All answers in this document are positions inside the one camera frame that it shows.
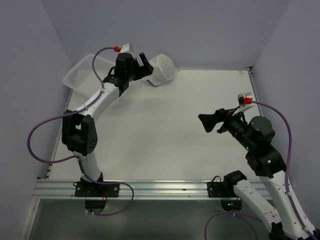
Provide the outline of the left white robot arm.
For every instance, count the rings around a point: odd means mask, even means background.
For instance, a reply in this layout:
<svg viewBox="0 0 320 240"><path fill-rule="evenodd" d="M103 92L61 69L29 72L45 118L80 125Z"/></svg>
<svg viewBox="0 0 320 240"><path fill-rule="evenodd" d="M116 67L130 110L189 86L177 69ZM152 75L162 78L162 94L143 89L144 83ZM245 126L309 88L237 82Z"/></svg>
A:
<svg viewBox="0 0 320 240"><path fill-rule="evenodd" d="M139 57L142 63L129 52L119 53L108 75L98 79L100 88L97 92L81 107L67 110L63 115L61 141L77 159L84 181L103 185L103 173L95 155L99 117L128 89L130 82L141 80L154 71L143 52Z"/></svg>

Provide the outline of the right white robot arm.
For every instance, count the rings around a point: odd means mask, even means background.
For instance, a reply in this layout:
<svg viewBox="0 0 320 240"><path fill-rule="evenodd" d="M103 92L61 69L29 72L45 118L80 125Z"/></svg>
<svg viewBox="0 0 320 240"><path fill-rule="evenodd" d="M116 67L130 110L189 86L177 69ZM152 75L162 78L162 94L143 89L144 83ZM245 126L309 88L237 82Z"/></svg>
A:
<svg viewBox="0 0 320 240"><path fill-rule="evenodd" d="M271 240L318 240L320 231L301 208L286 180L285 161L272 145L275 132L271 122L262 116L246 122L244 112L239 108L221 108L213 114L199 114L198 118L207 133L221 123L217 132L230 133L245 148L249 167L263 183L273 203L261 196L239 170L225 175L221 181L208 182L208 196L239 197L264 224Z"/></svg>

